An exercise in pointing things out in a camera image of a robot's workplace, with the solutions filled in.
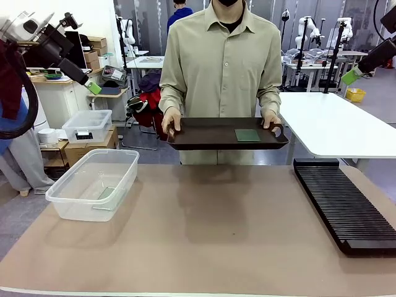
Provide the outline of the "person's right hand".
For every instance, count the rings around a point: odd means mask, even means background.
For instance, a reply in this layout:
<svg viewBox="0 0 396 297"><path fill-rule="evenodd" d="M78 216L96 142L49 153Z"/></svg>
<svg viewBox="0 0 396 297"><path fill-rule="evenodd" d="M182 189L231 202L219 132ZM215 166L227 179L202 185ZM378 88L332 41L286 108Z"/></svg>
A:
<svg viewBox="0 0 396 297"><path fill-rule="evenodd" d="M163 132L173 137L177 132L181 131L181 113L177 108L168 108L162 121Z"/></svg>

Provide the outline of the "person's left hand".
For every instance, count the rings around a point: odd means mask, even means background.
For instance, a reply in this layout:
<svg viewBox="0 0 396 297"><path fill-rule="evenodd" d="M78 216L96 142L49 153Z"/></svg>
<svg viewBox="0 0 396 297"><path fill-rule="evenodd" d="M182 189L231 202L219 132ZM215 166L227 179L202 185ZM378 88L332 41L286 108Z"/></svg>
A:
<svg viewBox="0 0 396 297"><path fill-rule="evenodd" d="M263 128L268 129L271 124L281 124L282 121L278 117L277 113L273 110L266 110L262 112L262 118L264 120Z"/></svg>

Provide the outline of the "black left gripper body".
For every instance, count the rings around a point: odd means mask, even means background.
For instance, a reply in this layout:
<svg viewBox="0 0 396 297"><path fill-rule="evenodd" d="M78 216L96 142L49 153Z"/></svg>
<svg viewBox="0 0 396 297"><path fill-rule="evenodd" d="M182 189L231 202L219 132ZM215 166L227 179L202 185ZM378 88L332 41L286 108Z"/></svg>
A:
<svg viewBox="0 0 396 297"><path fill-rule="evenodd" d="M76 68L76 65L66 57L74 44L52 25L46 26L38 42L36 61L41 67L45 69L60 68L62 70Z"/></svg>

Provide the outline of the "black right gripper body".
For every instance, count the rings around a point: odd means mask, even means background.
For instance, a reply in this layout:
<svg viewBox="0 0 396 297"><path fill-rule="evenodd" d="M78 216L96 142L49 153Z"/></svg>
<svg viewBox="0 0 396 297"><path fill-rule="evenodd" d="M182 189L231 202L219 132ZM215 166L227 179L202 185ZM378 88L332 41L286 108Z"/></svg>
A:
<svg viewBox="0 0 396 297"><path fill-rule="evenodd" d="M367 74L375 70L375 68L384 65L395 54L395 39L386 39L358 63L358 69L363 74Z"/></svg>

